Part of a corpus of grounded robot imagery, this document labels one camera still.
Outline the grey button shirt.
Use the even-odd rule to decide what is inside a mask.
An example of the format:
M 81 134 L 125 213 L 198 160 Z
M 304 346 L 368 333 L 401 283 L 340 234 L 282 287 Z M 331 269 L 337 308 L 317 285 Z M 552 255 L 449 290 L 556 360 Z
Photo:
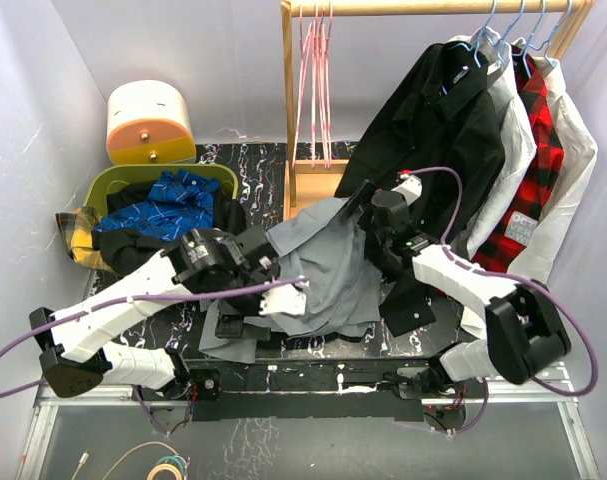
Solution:
M 344 217 L 345 199 L 326 198 L 267 231 L 279 255 L 280 276 L 309 280 L 302 316 L 247 317 L 245 327 L 289 338 L 339 334 L 360 339 L 380 320 L 381 272 L 366 259 L 366 232 Z

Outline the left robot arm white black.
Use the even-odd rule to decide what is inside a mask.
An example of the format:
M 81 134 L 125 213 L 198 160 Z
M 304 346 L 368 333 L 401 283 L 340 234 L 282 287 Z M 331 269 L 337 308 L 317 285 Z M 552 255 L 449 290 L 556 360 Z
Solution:
M 124 331 L 182 302 L 221 300 L 241 315 L 261 313 L 279 279 L 277 254 L 265 233 L 239 235 L 192 229 L 141 267 L 81 303 L 33 311 L 30 324 L 42 353 L 42 374 L 60 398 L 101 384 L 132 385 L 177 399 L 191 377 L 181 354 L 116 343 Z

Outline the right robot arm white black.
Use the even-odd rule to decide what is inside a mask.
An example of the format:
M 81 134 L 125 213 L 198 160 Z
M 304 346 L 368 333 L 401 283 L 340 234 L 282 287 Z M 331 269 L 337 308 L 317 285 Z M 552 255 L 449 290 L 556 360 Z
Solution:
M 415 176 L 390 191 L 364 181 L 339 211 L 365 232 L 365 256 L 385 281 L 412 292 L 432 287 L 484 322 L 484 338 L 442 349 L 414 384 L 443 397 L 472 378 L 500 376 L 521 385 L 568 354 L 570 338 L 545 287 L 494 276 L 412 227 L 410 206 L 421 190 Z

